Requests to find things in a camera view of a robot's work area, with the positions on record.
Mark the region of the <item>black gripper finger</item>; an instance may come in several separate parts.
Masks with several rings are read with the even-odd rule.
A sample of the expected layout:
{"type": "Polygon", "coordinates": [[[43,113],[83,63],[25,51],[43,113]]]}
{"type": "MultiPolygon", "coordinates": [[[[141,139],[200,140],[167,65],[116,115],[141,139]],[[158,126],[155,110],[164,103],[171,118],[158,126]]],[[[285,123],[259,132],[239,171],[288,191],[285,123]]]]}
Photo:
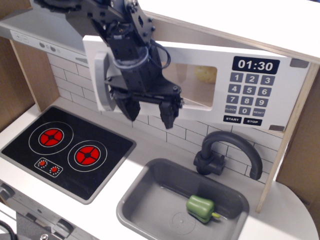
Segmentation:
{"type": "Polygon", "coordinates": [[[130,97],[116,98],[115,102],[122,113],[130,120],[135,121],[140,112],[140,103],[130,97]]]}
{"type": "Polygon", "coordinates": [[[159,105],[160,117],[166,129],[173,128],[175,119],[179,116],[179,104],[163,101],[159,105]]]}

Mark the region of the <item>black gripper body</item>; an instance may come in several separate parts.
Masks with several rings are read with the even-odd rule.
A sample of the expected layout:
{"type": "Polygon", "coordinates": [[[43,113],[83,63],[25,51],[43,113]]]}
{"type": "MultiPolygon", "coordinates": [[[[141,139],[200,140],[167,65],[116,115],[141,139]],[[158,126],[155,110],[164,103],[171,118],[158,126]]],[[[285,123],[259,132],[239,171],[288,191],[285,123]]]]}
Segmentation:
{"type": "Polygon", "coordinates": [[[109,60],[105,83],[113,100],[131,98],[137,102],[160,105],[175,102],[179,109],[183,106],[181,88],[168,81],[162,73],[162,63],[158,51],[142,51],[131,61],[109,60]]]}

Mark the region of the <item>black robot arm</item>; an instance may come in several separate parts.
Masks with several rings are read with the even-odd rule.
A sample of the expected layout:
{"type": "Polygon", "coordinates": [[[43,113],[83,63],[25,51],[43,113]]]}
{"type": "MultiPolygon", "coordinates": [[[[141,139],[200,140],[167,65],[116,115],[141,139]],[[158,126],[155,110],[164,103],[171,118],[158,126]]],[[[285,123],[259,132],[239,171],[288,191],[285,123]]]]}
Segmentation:
{"type": "Polygon", "coordinates": [[[156,104],[167,129],[173,127],[183,106],[181,88],[163,76],[155,30],[136,0],[39,0],[37,4],[65,15],[80,34],[93,26],[110,48],[99,50],[90,65],[97,102],[107,111],[119,108],[131,121],[140,103],[156,104]]]}

